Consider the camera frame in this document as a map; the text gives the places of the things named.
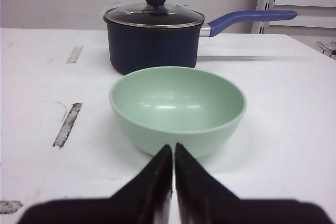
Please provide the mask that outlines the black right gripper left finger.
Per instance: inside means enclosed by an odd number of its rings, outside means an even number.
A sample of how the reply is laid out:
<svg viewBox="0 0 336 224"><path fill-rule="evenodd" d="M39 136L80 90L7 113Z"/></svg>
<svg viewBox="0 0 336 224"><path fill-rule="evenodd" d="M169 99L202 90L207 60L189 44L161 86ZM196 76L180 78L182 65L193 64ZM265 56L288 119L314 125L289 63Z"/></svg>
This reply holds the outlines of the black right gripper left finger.
<svg viewBox="0 0 336 224"><path fill-rule="evenodd" d="M168 223L173 157L164 145L109 198L53 200L25 211L19 223Z"/></svg>

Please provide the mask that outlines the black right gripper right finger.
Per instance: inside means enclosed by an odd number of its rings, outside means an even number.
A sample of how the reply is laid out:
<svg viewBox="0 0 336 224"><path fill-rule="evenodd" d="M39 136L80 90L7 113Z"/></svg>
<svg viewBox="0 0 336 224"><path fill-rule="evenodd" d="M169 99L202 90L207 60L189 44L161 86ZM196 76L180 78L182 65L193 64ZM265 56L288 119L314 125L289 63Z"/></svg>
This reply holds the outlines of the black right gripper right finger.
<svg viewBox="0 0 336 224"><path fill-rule="evenodd" d="M331 223L318 205L292 199L241 199L211 176L180 143L175 186L181 223Z"/></svg>

